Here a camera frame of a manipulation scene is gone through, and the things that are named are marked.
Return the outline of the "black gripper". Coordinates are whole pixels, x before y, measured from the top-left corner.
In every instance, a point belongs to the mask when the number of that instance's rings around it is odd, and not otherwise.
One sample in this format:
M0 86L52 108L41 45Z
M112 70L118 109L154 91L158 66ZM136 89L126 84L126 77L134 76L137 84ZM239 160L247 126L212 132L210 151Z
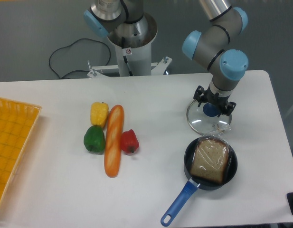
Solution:
M230 116L236 107L235 102L228 102L230 95L221 94L218 91L212 92L211 89L205 90L202 86L198 86L193 99L197 101L198 107L202 103L210 103L220 110L220 113L225 116Z

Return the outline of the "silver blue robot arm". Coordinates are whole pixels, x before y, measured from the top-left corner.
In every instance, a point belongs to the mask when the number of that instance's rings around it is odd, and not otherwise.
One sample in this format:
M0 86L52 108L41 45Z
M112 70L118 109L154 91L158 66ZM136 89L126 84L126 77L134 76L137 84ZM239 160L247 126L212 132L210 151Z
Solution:
M191 32L182 52L212 74L207 89L199 86L194 94L204 104L208 116L230 116L236 104L228 98L248 67L242 51L224 47L241 34L248 23L247 14L227 0L200 2L211 27ZM147 76L151 73L151 44L158 29L141 0L97 0L84 12L89 28L115 46L120 76Z

